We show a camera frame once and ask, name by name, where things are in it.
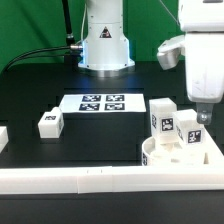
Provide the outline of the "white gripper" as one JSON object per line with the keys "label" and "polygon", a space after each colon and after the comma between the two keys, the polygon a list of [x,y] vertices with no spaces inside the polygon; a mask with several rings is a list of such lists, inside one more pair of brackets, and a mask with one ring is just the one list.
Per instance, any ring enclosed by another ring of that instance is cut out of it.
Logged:
{"label": "white gripper", "polygon": [[157,52],[163,70],[185,57],[186,89],[190,101],[199,102],[197,122],[209,125],[214,105],[224,95],[224,33],[186,33],[165,40]]}

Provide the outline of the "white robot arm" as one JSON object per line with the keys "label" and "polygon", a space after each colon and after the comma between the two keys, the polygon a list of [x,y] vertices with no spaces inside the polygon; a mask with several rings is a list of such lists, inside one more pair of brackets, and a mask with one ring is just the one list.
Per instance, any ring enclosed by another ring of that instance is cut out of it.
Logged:
{"label": "white robot arm", "polygon": [[[130,67],[123,34],[123,0],[85,0],[88,35],[81,40],[79,66],[95,71]],[[164,41],[157,59],[164,70],[185,57],[187,95],[196,104],[197,122],[208,125],[213,106],[224,97],[224,0],[178,0],[181,35]]]}

